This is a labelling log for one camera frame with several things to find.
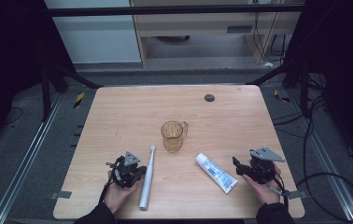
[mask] white tube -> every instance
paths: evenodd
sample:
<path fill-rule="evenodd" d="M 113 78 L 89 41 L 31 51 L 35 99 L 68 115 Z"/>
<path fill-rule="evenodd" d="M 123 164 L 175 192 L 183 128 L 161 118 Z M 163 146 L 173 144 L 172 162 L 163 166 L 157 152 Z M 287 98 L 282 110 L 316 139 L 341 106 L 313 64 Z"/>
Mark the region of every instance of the white tube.
<path fill-rule="evenodd" d="M 151 154 L 150 154 L 147 172 L 145 173 L 145 181 L 144 181 L 144 187 L 142 188 L 141 201 L 139 201 L 139 209 L 141 210 L 147 210 L 148 208 L 151 178 L 153 174 L 153 157 L 154 157 L 155 149 L 156 149 L 156 146 L 154 145 L 150 146 Z"/>
<path fill-rule="evenodd" d="M 214 162 L 212 162 L 203 153 L 200 153 L 196 157 L 196 162 L 209 174 L 212 179 L 217 182 L 217 184 L 225 191 L 229 193 L 230 190 L 237 183 L 237 180 L 226 173 L 222 168 L 218 167 Z"/>

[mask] wrist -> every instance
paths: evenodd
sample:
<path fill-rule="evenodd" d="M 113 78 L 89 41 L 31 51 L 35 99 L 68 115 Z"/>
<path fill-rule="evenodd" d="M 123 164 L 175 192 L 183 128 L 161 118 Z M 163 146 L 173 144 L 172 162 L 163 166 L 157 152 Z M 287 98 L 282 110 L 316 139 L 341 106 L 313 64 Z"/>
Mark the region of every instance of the wrist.
<path fill-rule="evenodd" d="M 267 203 L 267 204 L 272 204 L 272 203 L 280 203 L 281 201 L 278 199 L 272 199 L 272 200 L 267 200 L 266 202 L 264 203 Z"/>
<path fill-rule="evenodd" d="M 104 201 L 104 204 L 106 205 L 106 207 L 110 210 L 110 212 L 112 214 L 115 214 L 115 212 L 118 211 L 118 208 L 112 202 Z"/>

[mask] small black disc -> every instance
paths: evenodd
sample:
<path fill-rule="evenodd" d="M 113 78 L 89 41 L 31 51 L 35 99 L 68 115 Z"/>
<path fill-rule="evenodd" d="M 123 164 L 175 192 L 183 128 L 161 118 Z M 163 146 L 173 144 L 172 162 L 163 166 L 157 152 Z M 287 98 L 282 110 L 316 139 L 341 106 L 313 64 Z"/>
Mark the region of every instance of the small black disc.
<path fill-rule="evenodd" d="M 213 102 L 215 100 L 215 96 L 213 94 L 207 94 L 204 99 L 207 101 L 207 102 Z"/>

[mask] toothpaste tube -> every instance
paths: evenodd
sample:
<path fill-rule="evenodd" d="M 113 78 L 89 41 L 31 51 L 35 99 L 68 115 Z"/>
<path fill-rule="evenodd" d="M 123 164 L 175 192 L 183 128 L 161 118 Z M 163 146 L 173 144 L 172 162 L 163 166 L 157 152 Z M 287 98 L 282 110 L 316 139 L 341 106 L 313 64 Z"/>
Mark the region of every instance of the toothpaste tube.
<path fill-rule="evenodd" d="M 225 193 L 229 193 L 229 191 L 232 190 L 234 185 L 237 183 L 236 179 L 222 170 L 222 168 L 218 167 L 203 153 L 200 153 L 196 157 L 196 162 L 215 180 L 215 182 L 218 183 Z"/>

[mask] finger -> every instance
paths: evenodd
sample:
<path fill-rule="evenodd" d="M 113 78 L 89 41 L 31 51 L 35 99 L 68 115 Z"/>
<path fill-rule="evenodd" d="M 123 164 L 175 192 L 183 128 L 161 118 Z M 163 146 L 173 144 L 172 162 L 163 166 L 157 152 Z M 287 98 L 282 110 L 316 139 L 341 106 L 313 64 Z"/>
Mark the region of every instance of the finger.
<path fill-rule="evenodd" d="M 275 172 L 278 173 L 278 175 L 281 175 L 281 170 L 276 166 L 275 164 Z"/>
<path fill-rule="evenodd" d="M 139 180 L 136 181 L 136 182 L 130 187 L 130 190 L 131 190 L 131 191 L 135 191 L 135 190 L 138 188 L 138 183 L 139 183 Z"/>
<path fill-rule="evenodd" d="M 243 175 L 243 178 L 246 180 L 246 182 L 251 186 L 254 187 L 254 184 L 256 183 L 251 177 L 248 175 Z"/>

